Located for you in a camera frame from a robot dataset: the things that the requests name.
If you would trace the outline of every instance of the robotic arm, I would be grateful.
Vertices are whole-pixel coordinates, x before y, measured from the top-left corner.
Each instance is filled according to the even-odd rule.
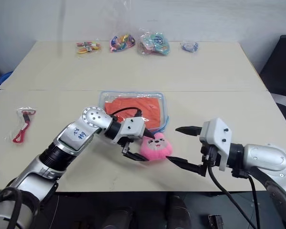
[[[231,143],[232,131],[219,118],[204,122],[203,127],[186,126],[176,131],[187,135],[200,135],[202,165],[194,165],[178,157],[168,159],[180,168],[198,173],[205,177],[206,170],[219,166],[225,171],[232,169],[232,176],[248,178],[251,174],[259,180],[280,214],[286,222],[286,150],[277,146],[258,146]]]
[[[69,164],[99,134],[123,147],[122,154],[132,160],[148,161],[129,151],[129,144],[143,135],[154,138],[142,117],[126,118],[118,123],[96,106],[86,107],[80,118],[67,125],[49,147],[33,159],[24,171],[0,193],[0,229],[27,229],[58,187],[57,180]]]

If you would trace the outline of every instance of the red keychain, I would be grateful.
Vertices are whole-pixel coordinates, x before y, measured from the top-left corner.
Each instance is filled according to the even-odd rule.
[[[22,143],[24,141],[25,131],[29,128],[31,122],[30,115],[34,115],[36,113],[36,110],[22,110],[21,113],[24,120],[24,125],[22,126],[18,134],[13,138],[14,143]]]

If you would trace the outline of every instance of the black cable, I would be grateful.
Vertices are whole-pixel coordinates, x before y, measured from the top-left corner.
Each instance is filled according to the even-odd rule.
[[[250,181],[250,184],[251,184],[252,195],[253,195],[253,200],[254,200],[257,229],[261,229],[261,222],[260,222],[260,219],[259,219],[258,202],[257,202],[257,195],[256,195],[256,189],[255,189],[254,181],[253,181],[251,176],[249,176],[248,178],[249,178],[249,181]]]
[[[115,114],[117,114],[117,113],[119,113],[121,111],[126,111],[126,110],[137,110],[137,113],[135,114],[135,117],[138,117],[136,115],[139,114],[139,113],[141,113],[141,115],[142,115],[142,111],[138,107],[134,107],[134,106],[125,107],[123,109],[117,110],[117,111],[113,112],[111,115],[115,115]]]
[[[248,223],[253,227],[253,229],[257,229],[256,226],[251,222],[251,220],[248,218],[248,216],[245,214],[245,212],[242,210],[242,208],[236,203],[236,201],[233,199],[233,197],[231,196],[231,194],[225,190],[224,187],[222,187],[220,185],[220,183],[216,180],[213,171],[212,171],[212,167],[208,166],[208,172],[210,174],[210,177],[212,179],[212,181],[214,182],[214,184],[223,192],[225,193],[228,198],[230,199],[230,201],[235,205],[235,207],[239,210],[239,212],[243,215],[243,217],[248,221]]]
[[[18,217],[20,214],[20,210],[21,210],[22,194],[21,194],[21,191],[15,187],[6,187],[0,192],[0,202],[2,202],[5,199],[4,192],[6,191],[11,191],[15,196],[14,209],[11,214],[9,225],[7,227],[7,229],[14,229],[17,226],[17,221],[18,221]]]

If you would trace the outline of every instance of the pink plush toy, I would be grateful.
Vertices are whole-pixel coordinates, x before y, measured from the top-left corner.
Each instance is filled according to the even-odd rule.
[[[155,139],[143,137],[140,154],[150,161],[166,159],[166,156],[172,154],[171,144],[162,133],[156,133],[154,137]]]

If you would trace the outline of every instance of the orange cloth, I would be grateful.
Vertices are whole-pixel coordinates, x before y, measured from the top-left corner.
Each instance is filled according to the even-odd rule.
[[[137,107],[142,110],[142,117],[145,118],[147,129],[157,128],[160,126],[160,107],[156,98],[116,98],[112,103],[105,103],[105,112],[111,115],[113,112],[126,107]],[[137,110],[126,110],[115,114],[118,121],[121,122],[125,118],[135,115]]]

